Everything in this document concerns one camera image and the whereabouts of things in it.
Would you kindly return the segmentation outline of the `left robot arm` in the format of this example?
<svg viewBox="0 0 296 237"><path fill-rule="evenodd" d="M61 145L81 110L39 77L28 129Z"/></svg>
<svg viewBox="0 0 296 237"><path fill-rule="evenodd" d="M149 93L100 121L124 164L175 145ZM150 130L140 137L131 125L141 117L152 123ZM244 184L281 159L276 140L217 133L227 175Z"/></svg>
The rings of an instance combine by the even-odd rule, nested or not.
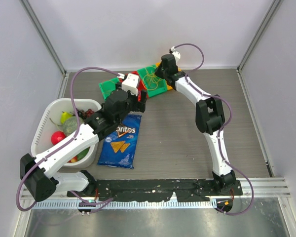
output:
<svg viewBox="0 0 296 237"><path fill-rule="evenodd" d="M78 153L115 132L130 112L143 113L146 100L145 90L136 96L118 88L73 134L35 157L24 155L20 159L20 178L34 200L41 202L63 191L79 192L84 197L94 195L97 182L88 171L60 173L59 169Z"/></svg>

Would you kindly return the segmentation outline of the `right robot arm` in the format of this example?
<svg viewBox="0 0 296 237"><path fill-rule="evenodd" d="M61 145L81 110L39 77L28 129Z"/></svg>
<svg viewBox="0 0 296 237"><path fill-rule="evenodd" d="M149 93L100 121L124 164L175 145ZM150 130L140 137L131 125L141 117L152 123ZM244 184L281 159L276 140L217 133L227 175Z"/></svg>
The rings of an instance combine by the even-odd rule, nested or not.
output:
<svg viewBox="0 0 296 237"><path fill-rule="evenodd" d="M236 182L235 173L228 165L229 160L223 141L225 116L222 100L197 86L183 71L179 71L173 54L165 54L155 70L155 75L166 80L174 90L183 94L195 106L195 123L204 134L213 164L213 189L218 195L228 193Z"/></svg>

